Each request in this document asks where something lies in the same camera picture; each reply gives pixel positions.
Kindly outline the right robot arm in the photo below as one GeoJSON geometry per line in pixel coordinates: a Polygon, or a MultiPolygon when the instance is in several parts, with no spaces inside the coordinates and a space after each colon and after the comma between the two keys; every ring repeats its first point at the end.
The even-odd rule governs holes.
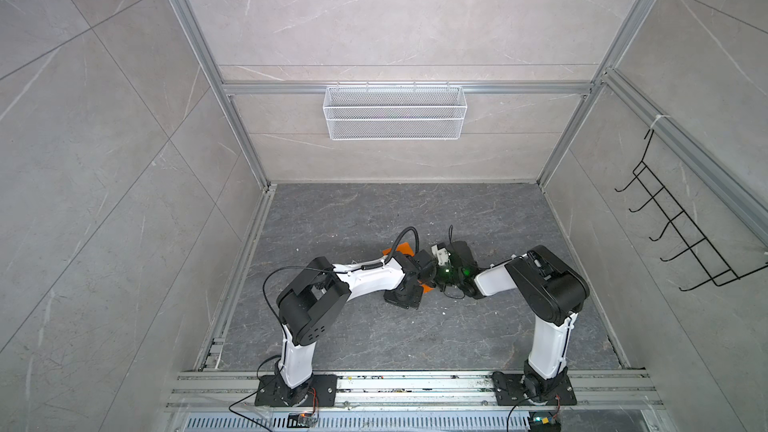
{"type": "Polygon", "coordinates": [[[516,290],[535,314],[534,338],[521,385],[536,402],[557,398],[567,379],[567,349],[578,314],[590,295],[587,282],[543,245],[481,268],[464,241],[431,247],[434,285],[459,288],[473,299],[516,290]]]}

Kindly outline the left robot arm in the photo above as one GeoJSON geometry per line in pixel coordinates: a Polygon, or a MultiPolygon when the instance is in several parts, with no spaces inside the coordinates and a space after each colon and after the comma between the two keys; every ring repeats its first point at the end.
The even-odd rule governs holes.
{"type": "Polygon", "coordinates": [[[313,259],[277,298],[284,334],[276,366],[281,399],[288,405],[305,399],[312,387],[315,343],[348,301],[382,291],[387,303],[416,309],[424,293],[421,281],[432,279],[435,272],[436,260],[426,251],[390,251],[377,260],[350,265],[313,259]]]}

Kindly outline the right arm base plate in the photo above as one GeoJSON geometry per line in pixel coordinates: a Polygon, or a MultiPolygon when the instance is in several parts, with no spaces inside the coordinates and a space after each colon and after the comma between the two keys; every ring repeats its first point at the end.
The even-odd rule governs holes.
{"type": "Polygon", "coordinates": [[[500,371],[493,372],[490,378],[500,406],[574,406],[578,403],[567,370],[551,379],[541,378],[535,372],[507,374],[500,371]]]}

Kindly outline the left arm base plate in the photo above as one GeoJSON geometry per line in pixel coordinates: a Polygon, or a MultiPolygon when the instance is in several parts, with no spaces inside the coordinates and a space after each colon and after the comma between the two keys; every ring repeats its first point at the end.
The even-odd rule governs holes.
{"type": "Polygon", "coordinates": [[[262,378],[254,399],[255,406],[294,407],[317,405],[332,407],[337,394],[338,377],[333,374],[313,374],[296,388],[290,388],[282,376],[262,378]]]}

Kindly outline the aluminium mounting rail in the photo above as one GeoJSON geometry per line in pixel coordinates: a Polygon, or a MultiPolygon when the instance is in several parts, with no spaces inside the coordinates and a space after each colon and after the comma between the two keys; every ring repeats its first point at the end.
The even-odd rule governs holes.
{"type": "MultiPolygon", "coordinates": [[[[470,410],[521,409],[653,410],[663,406],[643,370],[571,371],[545,398],[526,401],[521,376],[491,371],[330,371],[298,402],[308,409],[470,410]]],[[[277,382],[254,372],[183,372],[170,385],[168,409],[214,411],[233,403],[246,407],[285,408],[277,382]]]]}

